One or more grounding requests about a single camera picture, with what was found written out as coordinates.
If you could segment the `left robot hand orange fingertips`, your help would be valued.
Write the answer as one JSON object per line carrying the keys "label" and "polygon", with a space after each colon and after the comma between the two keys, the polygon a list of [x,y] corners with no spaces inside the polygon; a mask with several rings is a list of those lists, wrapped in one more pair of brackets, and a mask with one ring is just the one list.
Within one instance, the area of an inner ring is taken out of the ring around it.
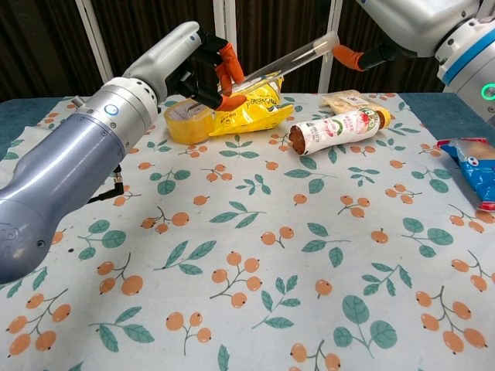
{"label": "left robot hand orange fingertips", "polygon": [[[220,88],[208,87],[193,69],[196,60],[213,67]],[[235,95],[233,85],[244,82],[233,45],[202,30],[194,21],[175,27],[167,36],[141,55],[123,74],[147,83],[157,101],[179,94],[215,111],[233,111],[247,101]]]}

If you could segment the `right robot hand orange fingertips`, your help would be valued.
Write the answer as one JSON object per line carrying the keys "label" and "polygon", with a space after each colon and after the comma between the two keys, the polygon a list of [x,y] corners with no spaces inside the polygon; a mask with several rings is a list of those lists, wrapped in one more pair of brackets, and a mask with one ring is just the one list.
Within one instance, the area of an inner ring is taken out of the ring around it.
{"label": "right robot hand orange fingertips", "polygon": [[478,1],[359,1],[377,23],[383,40],[373,48],[356,52],[344,45],[333,48],[333,57],[345,67],[363,72],[399,55],[425,58],[480,9]]}

